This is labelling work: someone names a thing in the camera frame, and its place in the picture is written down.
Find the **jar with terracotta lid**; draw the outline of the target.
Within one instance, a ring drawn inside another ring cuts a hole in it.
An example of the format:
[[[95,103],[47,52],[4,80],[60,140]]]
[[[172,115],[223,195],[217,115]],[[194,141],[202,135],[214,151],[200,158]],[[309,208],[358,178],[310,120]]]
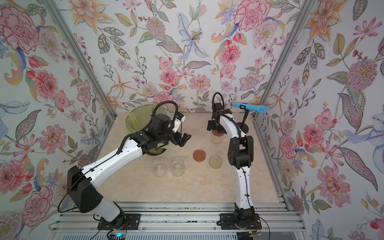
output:
[[[185,173],[185,163],[182,159],[173,159],[170,163],[170,171],[175,177],[180,177]]]
[[[224,139],[224,133],[219,133],[216,130],[212,130],[212,135],[211,135],[211,142],[214,144],[220,144],[223,142]]]

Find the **terracotta jar lid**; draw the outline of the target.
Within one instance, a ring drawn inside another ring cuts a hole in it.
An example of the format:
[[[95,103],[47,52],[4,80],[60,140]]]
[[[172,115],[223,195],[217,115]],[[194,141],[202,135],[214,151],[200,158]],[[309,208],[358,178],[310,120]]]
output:
[[[203,162],[206,159],[206,153],[204,150],[198,149],[193,152],[193,159],[196,162]]]

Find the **beige jar lid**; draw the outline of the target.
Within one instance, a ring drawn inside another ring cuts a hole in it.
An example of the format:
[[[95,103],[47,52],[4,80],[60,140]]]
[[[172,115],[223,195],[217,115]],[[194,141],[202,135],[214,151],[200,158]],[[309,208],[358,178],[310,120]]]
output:
[[[220,156],[211,156],[209,159],[209,165],[213,169],[219,169],[223,164],[223,160]]]

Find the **clear jar with rice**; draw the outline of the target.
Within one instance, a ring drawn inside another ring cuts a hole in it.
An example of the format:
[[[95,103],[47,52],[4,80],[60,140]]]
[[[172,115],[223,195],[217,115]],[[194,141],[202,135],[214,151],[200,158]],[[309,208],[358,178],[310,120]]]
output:
[[[167,164],[164,160],[155,159],[151,163],[151,170],[156,177],[161,178],[167,173]]]

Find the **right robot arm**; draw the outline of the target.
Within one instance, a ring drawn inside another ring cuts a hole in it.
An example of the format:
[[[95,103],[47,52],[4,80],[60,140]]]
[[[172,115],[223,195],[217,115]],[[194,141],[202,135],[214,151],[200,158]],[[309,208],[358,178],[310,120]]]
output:
[[[232,214],[221,215],[219,226],[224,229],[261,230],[260,217],[251,197],[251,166],[254,160],[254,139],[235,122],[232,111],[225,108],[224,97],[216,92],[212,99],[212,117],[207,130],[230,137],[228,161],[236,176],[236,200]]]

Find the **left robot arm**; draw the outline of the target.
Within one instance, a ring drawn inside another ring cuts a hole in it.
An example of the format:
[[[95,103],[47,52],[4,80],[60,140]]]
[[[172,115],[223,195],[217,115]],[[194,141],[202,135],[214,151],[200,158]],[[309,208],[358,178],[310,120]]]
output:
[[[152,151],[158,151],[168,144],[183,147],[191,138],[182,134],[181,127],[185,116],[178,110],[170,118],[158,114],[163,105],[178,107],[174,101],[164,101],[155,106],[150,121],[139,131],[126,135],[120,146],[100,160],[79,168],[74,166],[68,170],[67,192],[81,213],[93,213],[106,221],[114,230],[124,228],[129,220],[121,207],[109,201],[98,192],[98,187],[117,170],[131,161]]]

